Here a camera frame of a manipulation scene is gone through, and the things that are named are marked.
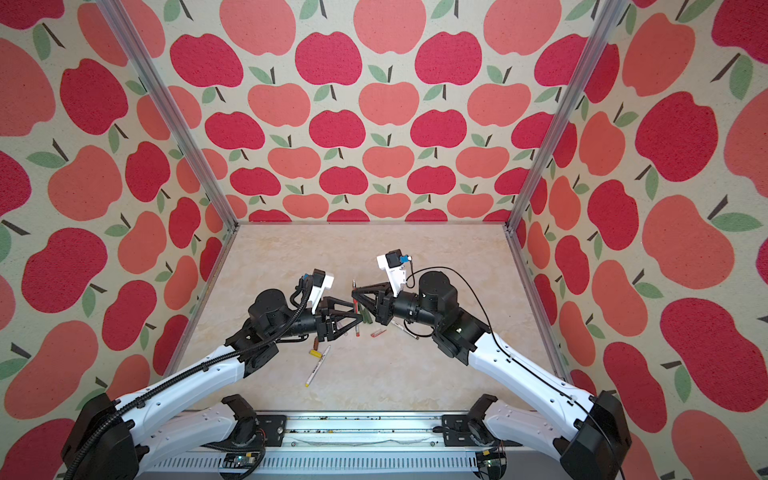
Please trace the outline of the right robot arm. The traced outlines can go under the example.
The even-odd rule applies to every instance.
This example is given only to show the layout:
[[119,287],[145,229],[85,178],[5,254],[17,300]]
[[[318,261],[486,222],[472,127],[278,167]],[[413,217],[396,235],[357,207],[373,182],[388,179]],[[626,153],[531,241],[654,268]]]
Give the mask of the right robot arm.
[[394,318],[432,327],[431,337],[446,356],[484,373],[506,387],[528,410],[493,395],[481,397],[470,412],[473,434],[482,443],[512,441],[559,462],[572,479],[623,479],[632,439],[621,402],[597,395],[550,374],[459,304],[448,276],[428,271],[417,290],[383,282],[353,289],[351,296],[385,325]]

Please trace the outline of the green pen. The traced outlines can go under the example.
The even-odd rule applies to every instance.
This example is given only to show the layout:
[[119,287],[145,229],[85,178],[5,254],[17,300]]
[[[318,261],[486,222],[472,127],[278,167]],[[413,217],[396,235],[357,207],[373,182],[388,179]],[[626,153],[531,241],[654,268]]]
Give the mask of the green pen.
[[357,297],[356,297],[356,296],[355,296],[355,294],[354,294],[354,291],[355,291],[356,289],[357,289],[357,283],[356,283],[356,281],[353,279],[353,281],[352,281],[352,294],[351,294],[351,296],[352,296],[352,300],[353,300],[353,309],[354,309],[354,313],[355,313],[355,314],[360,314],[360,309],[359,309],[359,308],[360,308],[360,307],[359,307],[359,302],[358,302],[358,300],[357,300]]

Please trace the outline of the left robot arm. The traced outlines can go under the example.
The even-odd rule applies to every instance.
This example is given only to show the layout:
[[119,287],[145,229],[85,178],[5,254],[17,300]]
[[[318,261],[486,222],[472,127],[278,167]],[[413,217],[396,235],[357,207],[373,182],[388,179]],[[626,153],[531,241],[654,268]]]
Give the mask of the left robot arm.
[[239,394],[197,412],[188,407],[264,367],[279,344],[311,335],[333,341],[362,320],[352,303],[324,296],[307,279],[290,297],[278,289],[261,292],[243,326],[202,360],[115,400],[105,394],[89,400],[62,449],[65,478],[134,479],[196,447],[243,456],[250,475],[267,447],[280,443],[253,407]]

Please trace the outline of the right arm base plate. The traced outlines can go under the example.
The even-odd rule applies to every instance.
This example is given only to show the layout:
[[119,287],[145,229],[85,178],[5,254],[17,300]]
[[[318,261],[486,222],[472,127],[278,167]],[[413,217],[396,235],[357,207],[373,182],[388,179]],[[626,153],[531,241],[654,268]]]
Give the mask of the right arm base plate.
[[443,415],[440,424],[435,426],[432,432],[441,434],[447,447],[497,448],[501,444],[509,447],[521,446],[512,440],[502,441],[496,438],[481,420],[465,414]]

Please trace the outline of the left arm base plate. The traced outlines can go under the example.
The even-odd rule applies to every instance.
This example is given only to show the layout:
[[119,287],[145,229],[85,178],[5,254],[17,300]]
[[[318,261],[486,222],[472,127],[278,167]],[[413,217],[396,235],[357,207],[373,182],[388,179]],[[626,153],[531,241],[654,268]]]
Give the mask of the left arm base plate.
[[286,415],[262,415],[240,419],[233,431],[221,441],[228,449],[256,451],[280,447],[286,431]]

